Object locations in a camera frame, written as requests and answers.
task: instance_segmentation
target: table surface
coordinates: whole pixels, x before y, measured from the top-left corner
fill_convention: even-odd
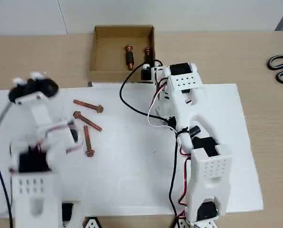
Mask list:
[[[85,87],[91,34],[0,37],[0,89],[16,76],[46,71],[60,87]],[[283,54],[283,32],[156,33],[156,57],[169,65],[193,61],[203,83],[236,83],[241,96],[264,210],[227,214],[221,228],[283,226],[283,85],[266,60]],[[104,228],[166,228],[171,216],[104,217]],[[0,227],[7,220],[0,219]]]

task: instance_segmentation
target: cardboard box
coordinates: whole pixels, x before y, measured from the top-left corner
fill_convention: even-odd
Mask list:
[[[133,46],[134,66],[144,61],[144,49],[150,47],[155,58],[154,27],[95,26],[90,63],[90,79],[93,82],[122,82],[131,72],[128,70],[124,47]],[[141,70],[130,81],[141,81]]]

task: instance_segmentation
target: black wire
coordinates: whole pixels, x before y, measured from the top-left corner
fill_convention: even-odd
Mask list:
[[[2,111],[1,115],[0,115],[0,124],[3,120],[3,118],[5,117],[5,115],[7,114],[9,108],[11,107],[12,103],[8,103],[6,105],[6,107],[4,108],[4,110]],[[2,188],[3,188],[3,192],[4,192],[4,196],[5,196],[5,200],[6,200],[6,203],[7,203],[7,207],[8,207],[8,212],[9,212],[9,227],[10,228],[13,228],[13,217],[12,217],[12,209],[11,209],[11,205],[9,203],[9,196],[8,196],[8,192],[7,192],[7,189],[5,187],[5,183],[4,183],[4,180],[3,180],[3,176],[1,174],[1,171],[0,171],[0,181],[1,181],[1,185],[2,185]]]
[[[173,173],[172,173],[171,185],[170,185],[170,190],[169,190],[169,201],[170,201],[170,204],[171,204],[172,209],[173,209],[173,212],[174,212],[176,224],[178,225],[178,228],[179,228],[178,214],[177,214],[177,212],[176,212],[176,209],[175,209],[174,203],[173,203],[173,201],[172,201],[172,197],[171,197],[172,190],[173,190],[174,179],[175,179],[175,172],[176,172],[177,160],[178,160],[178,141],[177,141],[177,136],[176,136],[176,137],[175,137],[175,150],[174,150]]]
[[[154,61],[159,62],[161,65],[163,65],[162,62],[160,62],[159,60],[156,60],[156,59],[155,59]],[[127,83],[127,81],[130,79],[130,77],[135,73],[135,71],[137,71],[137,70],[138,70],[140,67],[142,67],[142,65],[144,65],[144,64],[147,64],[147,62],[143,62],[143,63],[139,64],[139,65],[127,76],[127,78],[124,80],[124,82],[123,82],[123,84],[122,84],[122,86],[121,86],[121,89],[119,90],[119,97],[120,97],[121,101],[122,101],[126,106],[128,106],[129,108],[131,108],[133,111],[135,111],[135,112],[137,112],[137,113],[139,113],[139,114],[142,114],[142,115],[144,115],[144,116],[148,116],[147,113],[143,113],[143,112],[137,110],[136,108],[132,107],[131,105],[129,105],[127,102],[125,102],[125,100],[123,99],[123,95],[122,95],[124,85],[125,85],[125,84]],[[167,120],[167,119],[165,119],[165,118],[163,118],[163,117],[160,117],[160,116],[149,115],[149,117],[152,117],[152,118],[155,118],[155,119],[159,119],[159,120],[162,120],[162,121],[165,121],[166,123],[168,123],[168,120]]]

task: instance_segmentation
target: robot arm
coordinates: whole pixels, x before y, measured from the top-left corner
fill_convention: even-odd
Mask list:
[[[40,73],[32,73],[27,82],[15,79],[16,87],[9,100],[30,112],[35,120],[32,133],[24,135],[20,143],[12,143],[12,189],[15,224],[18,228],[62,227],[62,200],[58,164],[68,152],[82,146],[83,137],[75,129],[73,120],[53,121],[47,102],[58,92],[54,81]],[[81,210],[72,216],[68,227],[81,227]]]
[[[190,225],[213,224],[226,213],[232,155],[227,145],[218,141],[207,117],[211,110],[197,67],[192,63],[161,66],[152,68],[152,75],[156,81],[167,81],[167,96],[160,97],[156,112],[166,119],[174,117],[177,132],[184,128],[191,131],[195,126],[201,131],[178,137],[184,153],[191,155],[185,215]]]

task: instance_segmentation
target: scissors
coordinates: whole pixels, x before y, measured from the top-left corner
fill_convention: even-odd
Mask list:
[[[267,67],[268,67],[268,69],[270,69],[270,70],[280,70],[280,69],[283,69],[283,63],[282,63],[282,64],[279,64],[279,65],[273,65],[273,62],[274,62],[276,59],[283,59],[283,55],[276,55],[276,56],[271,57],[271,58],[267,61]],[[283,71],[281,71],[280,73],[278,73],[278,74],[275,76],[275,79],[276,79],[279,83],[282,83],[282,84],[283,84],[282,76],[283,76]]]

